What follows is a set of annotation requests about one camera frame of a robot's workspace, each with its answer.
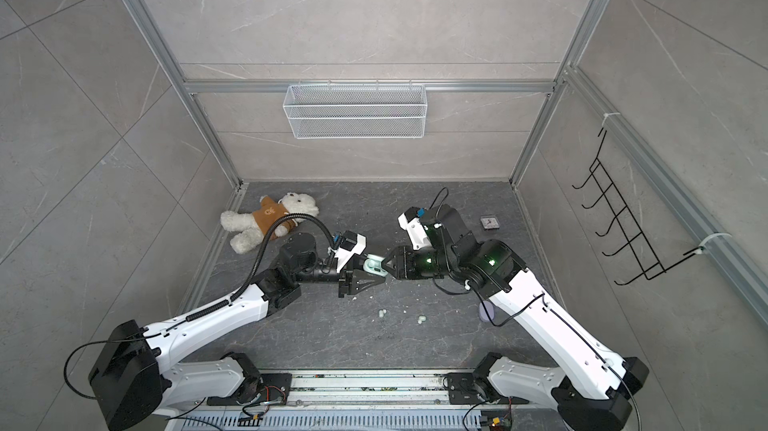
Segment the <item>purple earbud charging case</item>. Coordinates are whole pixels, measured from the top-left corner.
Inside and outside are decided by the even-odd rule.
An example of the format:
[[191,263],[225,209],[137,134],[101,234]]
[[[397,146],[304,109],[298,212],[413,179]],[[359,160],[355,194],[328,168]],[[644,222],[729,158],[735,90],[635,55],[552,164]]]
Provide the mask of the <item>purple earbud charging case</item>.
[[487,300],[483,300],[478,306],[478,314],[481,322],[492,323],[495,317],[495,307]]

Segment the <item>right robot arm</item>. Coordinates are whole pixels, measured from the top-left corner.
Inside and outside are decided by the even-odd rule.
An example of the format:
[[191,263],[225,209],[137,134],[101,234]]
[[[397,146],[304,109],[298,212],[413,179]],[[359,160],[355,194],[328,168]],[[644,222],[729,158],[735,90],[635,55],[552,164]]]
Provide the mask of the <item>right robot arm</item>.
[[581,326],[540,284],[523,259],[498,239],[479,241],[458,211],[440,202],[411,207],[398,218],[411,244],[383,259],[398,280],[449,278],[474,295],[488,322],[506,313],[549,354],[542,367],[489,353],[472,373],[482,403],[505,398],[555,410],[572,430],[621,430],[639,418],[636,394],[649,375],[637,357],[623,357]]

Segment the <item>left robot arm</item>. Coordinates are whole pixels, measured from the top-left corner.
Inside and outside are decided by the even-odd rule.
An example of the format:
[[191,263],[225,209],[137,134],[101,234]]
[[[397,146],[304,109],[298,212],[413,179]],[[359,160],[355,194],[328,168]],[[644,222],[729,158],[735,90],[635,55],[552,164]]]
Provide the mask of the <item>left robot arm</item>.
[[126,430],[145,419],[180,390],[175,365],[199,348],[285,308],[301,294],[303,282],[329,282],[341,297],[379,285],[387,273],[382,260],[365,252],[364,236],[347,231],[327,235],[321,258],[313,235],[288,238],[265,269],[252,268],[235,291],[186,314],[144,327],[130,320],[105,340],[88,374],[89,399],[98,403],[107,427]]

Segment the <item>green earbud charging case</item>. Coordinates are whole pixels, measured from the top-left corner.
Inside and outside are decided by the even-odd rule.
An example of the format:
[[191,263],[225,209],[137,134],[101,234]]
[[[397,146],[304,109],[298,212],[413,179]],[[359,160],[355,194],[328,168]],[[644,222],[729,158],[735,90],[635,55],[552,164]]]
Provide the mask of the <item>green earbud charging case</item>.
[[363,270],[371,275],[386,277],[388,272],[382,266],[384,258],[374,254],[368,254],[363,263]]

